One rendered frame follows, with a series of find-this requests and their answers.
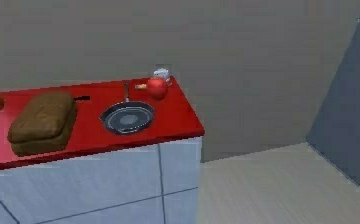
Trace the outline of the black frying pan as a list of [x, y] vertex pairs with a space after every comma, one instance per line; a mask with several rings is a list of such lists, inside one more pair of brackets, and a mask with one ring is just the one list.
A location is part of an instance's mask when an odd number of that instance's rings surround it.
[[108, 107], [99, 117], [103, 127], [117, 135], [128, 135], [148, 128], [155, 109], [148, 103], [130, 99], [129, 83], [123, 83], [124, 100]]

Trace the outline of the white cupboard with red worktop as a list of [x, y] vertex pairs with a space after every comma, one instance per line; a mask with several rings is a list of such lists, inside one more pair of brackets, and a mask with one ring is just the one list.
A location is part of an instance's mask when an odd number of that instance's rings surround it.
[[[69, 87], [78, 115], [67, 148], [18, 157], [7, 132], [38, 90], [5, 93], [0, 111], [0, 224], [197, 224], [204, 128], [178, 82], [155, 101], [138, 81]], [[151, 126], [115, 135], [101, 113], [125, 98], [155, 109]]]

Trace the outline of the brown bread loaf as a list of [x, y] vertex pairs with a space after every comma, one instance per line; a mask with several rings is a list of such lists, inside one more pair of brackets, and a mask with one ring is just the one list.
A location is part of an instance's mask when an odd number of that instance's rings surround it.
[[70, 139], [78, 112], [67, 91], [33, 97], [10, 125], [7, 140], [19, 157], [62, 151]]

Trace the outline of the red round kettle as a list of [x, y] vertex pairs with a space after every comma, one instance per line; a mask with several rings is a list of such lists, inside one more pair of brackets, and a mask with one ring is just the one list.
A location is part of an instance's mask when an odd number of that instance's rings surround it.
[[152, 77], [145, 84], [137, 84], [137, 90], [146, 90], [150, 97], [156, 100], [163, 99], [168, 91], [168, 84], [164, 78]]

